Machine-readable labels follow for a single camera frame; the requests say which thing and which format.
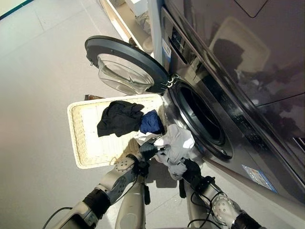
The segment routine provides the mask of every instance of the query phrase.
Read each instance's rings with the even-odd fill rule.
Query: clothes
[[[195,141],[189,130],[183,129],[176,124],[168,126],[167,133],[154,142],[155,146],[170,145],[171,149],[166,154],[157,154],[155,159],[168,166],[168,171],[174,180],[182,179],[186,171],[181,158],[188,159],[188,152],[194,146]]]
[[[98,136],[115,133],[117,137],[138,131],[144,108],[141,104],[126,101],[114,101],[103,111],[102,119],[97,124]]]
[[[141,131],[138,131],[136,136],[134,136],[134,139],[137,141],[137,143],[141,146],[144,142],[147,142],[149,139],[153,137],[157,137],[159,135],[147,132],[146,134],[141,133]]]
[[[156,110],[152,110],[143,116],[141,120],[140,131],[143,134],[146,134],[147,132],[157,135],[164,133],[162,121],[158,116]]]

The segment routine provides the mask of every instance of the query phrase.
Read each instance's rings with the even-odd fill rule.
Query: door glass window
[[[154,85],[153,78],[128,60],[111,54],[99,54],[99,78],[108,86],[126,94],[142,94]]]

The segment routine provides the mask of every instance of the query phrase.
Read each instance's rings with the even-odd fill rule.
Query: white cloth
[[[143,134],[141,131],[138,131],[137,135],[134,136],[134,139],[137,141],[139,145],[143,145],[144,142],[147,142],[149,139],[156,137],[158,135],[147,132]]]
[[[154,157],[158,162],[168,166],[168,171],[174,180],[180,180],[186,171],[186,166],[180,160],[189,158],[188,152],[194,144],[194,138],[189,130],[172,124],[168,126],[167,133],[154,142],[155,146],[170,145],[171,149]]]

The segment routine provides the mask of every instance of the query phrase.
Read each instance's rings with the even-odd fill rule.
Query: laundry basket
[[[163,125],[165,114],[163,100],[158,94],[143,94],[113,97],[72,103],[68,106],[68,119],[76,165],[79,168],[94,168],[113,165],[118,159],[136,153],[139,146],[132,131],[121,137],[115,134],[98,137],[97,124],[102,113],[113,101],[123,100],[144,105],[142,112],[156,110]]]

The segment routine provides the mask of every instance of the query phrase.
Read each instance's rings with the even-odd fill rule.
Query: blue clothing
[[[156,110],[152,110],[147,114],[143,115],[140,125],[140,131],[143,134],[146,134],[147,132],[157,135],[164,133],[162,121],[158,116]]]

